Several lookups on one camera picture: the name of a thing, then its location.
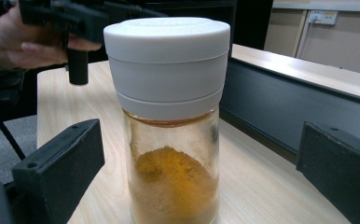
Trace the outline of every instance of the electrical outlet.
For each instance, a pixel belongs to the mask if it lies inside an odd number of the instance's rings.
[[[337,11],[312,10],[309,16],[309,22],[314,24],[335,25],[337,16]]]

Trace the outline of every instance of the hand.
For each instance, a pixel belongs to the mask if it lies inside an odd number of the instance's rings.
[[[97,50],[101,44],[69,35],[67,47]],[[0,64],[8,69],[31,69],[66,62],[61,33],[53,30],[51,24],[44,27],[23,24],[18,4],[0,17]]]

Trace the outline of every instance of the spice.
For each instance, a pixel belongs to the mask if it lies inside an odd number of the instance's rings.
[[[143,223],[210,223],[217,211],[218,178],[172,147],[141,155],[132,170],[132,211]]]

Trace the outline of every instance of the glass bottle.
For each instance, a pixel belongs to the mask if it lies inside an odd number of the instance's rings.
[[[136,223],[212,223],[218,211],[218,103],[229,26],[204,18],[104,29]]]

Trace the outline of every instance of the jar lid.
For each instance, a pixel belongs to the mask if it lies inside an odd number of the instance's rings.
[[[144,119],[187,119],[222,95],[229,25],[204,18],[149,18],[104,28],[104,44],[123,109]]]
[[[105,27],[104,43],[110,57],[125,62],[194,62],[228,52],[228,30],[205,18],[138,19]]]

